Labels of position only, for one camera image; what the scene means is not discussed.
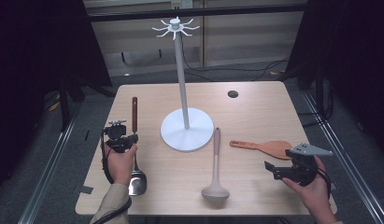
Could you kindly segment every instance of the brown handle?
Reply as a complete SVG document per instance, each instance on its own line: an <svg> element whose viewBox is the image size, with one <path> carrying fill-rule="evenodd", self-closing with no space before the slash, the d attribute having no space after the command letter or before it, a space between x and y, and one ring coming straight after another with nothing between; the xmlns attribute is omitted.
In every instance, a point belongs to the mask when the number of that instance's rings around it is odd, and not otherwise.
<svg viewBox="0 0 384 224"><path fill-rule="evenodd" d="M138 123L138 99L134 96L133 97L133 133L136 133L137 131L137 123Z"/></svg>
<svg viewBox="0 0 384 224"><path fill-rule="evenodd" d="M258 145L259 144L251 143L251 142L242 142L242 141L235 141L235 140L230 141L231 147L242 147L246 149L255 150L255 149L258 149Z"/></svg>
<svg viewBox="0 0 384 224"><path fill-rule="evenodd" d="M219 146L220 146L220 129L216 128L214 132L214 155L219 155Z"/></svg>

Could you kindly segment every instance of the white utensil stand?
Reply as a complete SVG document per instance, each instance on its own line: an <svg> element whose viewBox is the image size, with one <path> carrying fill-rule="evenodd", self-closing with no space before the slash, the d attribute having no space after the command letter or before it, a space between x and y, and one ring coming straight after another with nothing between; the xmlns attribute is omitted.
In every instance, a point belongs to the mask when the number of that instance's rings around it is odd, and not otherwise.
<svg viewBox="0 0 384 224"><path fill-rule="evenodd" d="M214 132L214 123L206 112L197 108L188 107L180 32L186 36L191 36L183 31L183 29L195 30L198 28L184 26L191 22L192 20L181 24L177 17L176 19L172 19L170 24L162 20L162 23L167 25L167 27L162 29L153 28L153 30L156 31L167 30L163 35L157 35L157 37L163 37L169 32L174 33L173 40L175 41L175 56L177 60L182 108L171 112L165 117L161 127L161 134L167 145L182 152L191 152L202 148L211 139Z"/></svg>

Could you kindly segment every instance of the round white base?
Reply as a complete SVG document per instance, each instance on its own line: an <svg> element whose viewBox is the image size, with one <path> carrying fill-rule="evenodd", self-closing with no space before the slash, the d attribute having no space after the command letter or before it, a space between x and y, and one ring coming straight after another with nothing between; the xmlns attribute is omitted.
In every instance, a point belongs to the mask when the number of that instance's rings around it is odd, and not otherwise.
<svg viewBox="0 0 384 224"><path fill-rule="evenodd" d="M204 111L188 108L189 129L185 129L182 109L171 112L162 124L162 138L167 145L182 152L196 151L211 139L214 123Z"/></svg>

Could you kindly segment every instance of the black curtain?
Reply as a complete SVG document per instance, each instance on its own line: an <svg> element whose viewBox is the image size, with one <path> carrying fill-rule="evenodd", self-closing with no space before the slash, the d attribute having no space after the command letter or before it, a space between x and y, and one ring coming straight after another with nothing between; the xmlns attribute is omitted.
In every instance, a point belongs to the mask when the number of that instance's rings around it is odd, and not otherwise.
<svg viewBox="0 0 384 224"><path fill-rule="evenodd" d="M51 20L86 14L81 0L0 1L0 185L28 148L44 96L59 90L61 77L69 93L81 80L111 85L92 26Z"/></svg>
<svg viewBox="0 0 384 224"><path fill-rule="evenodd" d="M308 89L320 68L384 151L384 0L308 3L287 72Z"/></svg>

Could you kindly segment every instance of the spoon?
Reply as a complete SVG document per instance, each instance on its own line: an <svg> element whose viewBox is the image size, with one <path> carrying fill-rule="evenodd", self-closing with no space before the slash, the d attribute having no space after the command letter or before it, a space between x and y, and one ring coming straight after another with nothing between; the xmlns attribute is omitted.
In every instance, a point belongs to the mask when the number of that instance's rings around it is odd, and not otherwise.
<svg viewBox="0 0 384 224"><path fill-rule="evenodd" d="M133 133L136 134L137 130L137 98L133 97ZM128 190L129 195L140 195L146 192L148 187L148 180L146 175L139 170L138 163L136 162L136 154L134 155L134 170L131 173L131 182Z"/></svg>
<svg viewBox="0 0 384 224"><path fill-rule="evenodd" d="M261 152L264 152L274 158L280 160L290 160L286 153L285 149L291 149L292 145L287 141L269 141L261 144L251 143L251 142L242 142L242 141L230 141L230 146L232 147L241 147L246 149L258 149Z"/></svg>
<svg viewBox="0 0 384 224"><path fill-rule="evenodd" d="M224 189L219 182L218 163L219 163L220 129L216 128L214 133L214 172L211 185L202 189L201 194L213 203L223 203L230 196L230 192Z"/></svg>

